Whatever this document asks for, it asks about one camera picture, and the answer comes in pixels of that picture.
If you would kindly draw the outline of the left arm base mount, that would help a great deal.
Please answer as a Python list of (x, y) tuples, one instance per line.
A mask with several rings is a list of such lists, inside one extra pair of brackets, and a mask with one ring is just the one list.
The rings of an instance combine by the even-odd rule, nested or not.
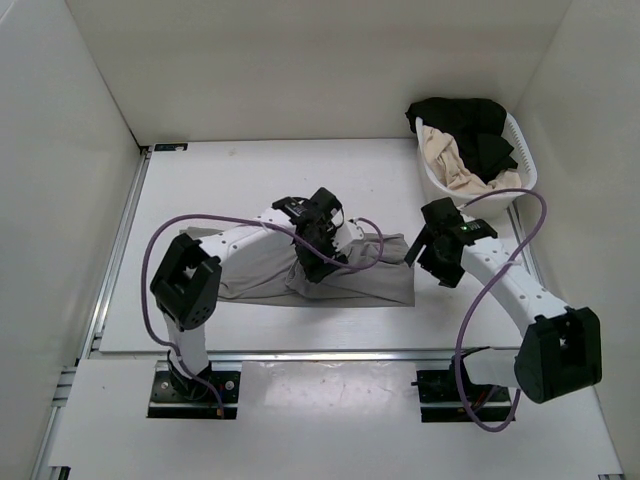
[(238, 414), (241, 372), (214, 370), (208, 382), (216, 388), (222, 403), (201, 383), (186, 378), (181, 383), (166, 361), (155, 365), (153, 383), (147, 406), (151, 419), (235, 420)]

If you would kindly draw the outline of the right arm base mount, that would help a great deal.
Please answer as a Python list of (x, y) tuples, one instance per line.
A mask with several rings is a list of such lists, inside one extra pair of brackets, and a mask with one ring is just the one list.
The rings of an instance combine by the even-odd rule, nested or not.
[[(483, 423), (504, 422), (513, 406), (506, 387), (473, 384), (461, 373), (464, 393), (471, 410)], [(457, 388), (454, 359), (432, 359), (416, 364), (411, 386), (418, 391), (422, 423), (472, 423)]]

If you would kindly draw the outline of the grey trousers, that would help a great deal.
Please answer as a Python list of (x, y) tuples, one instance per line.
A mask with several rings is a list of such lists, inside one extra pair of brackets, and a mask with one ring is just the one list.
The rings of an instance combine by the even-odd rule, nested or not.
[(286, 245), (256, 263), (222, 273), (219, 298), (225, 302), (278, 307), (382, 308), (415, 305), (414, 271), (404, 257), (409, 246), (401, 233), (383, 243), (367, 233), (352, 244), (351, 265), (376, 264), (364, 271), (340, 269), (314, 284), (304, 277), (294, 247)]

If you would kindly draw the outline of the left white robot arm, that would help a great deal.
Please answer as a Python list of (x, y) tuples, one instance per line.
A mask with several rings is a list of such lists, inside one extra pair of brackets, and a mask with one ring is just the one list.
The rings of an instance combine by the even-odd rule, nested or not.
[(362, 238), (342, 215), (342, 204), (325, 188), (309, 199), (284, 197), (253, 218), (204, 240), (175, 237), (150, 285), (172, 344), (168, 354), (174, 385), (188, 400), (206, 395), (210, 364), (204, 323), (213, 314), (221, 277), (293, 246), (306, 279), (318, 283), (348, 262), (348, 249)]

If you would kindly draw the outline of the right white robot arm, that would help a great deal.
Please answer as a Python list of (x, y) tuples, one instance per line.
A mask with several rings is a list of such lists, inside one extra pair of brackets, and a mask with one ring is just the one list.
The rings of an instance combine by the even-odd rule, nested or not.
[(447, 288), (473, 276), (522, 337), (516, 349), (475, 351), (464, 350), (458, 339), (449, 375), (455, 396), (470, 400), (487, 385), (518, 389), (542, 404), (601, 381), (601, 329), (593, 310), (573, 308), (549, 292), (517, 264), (486, 221), (465, 220), (451, 199), (430, 202), (421, 212), (425, 224), (406, 263)]

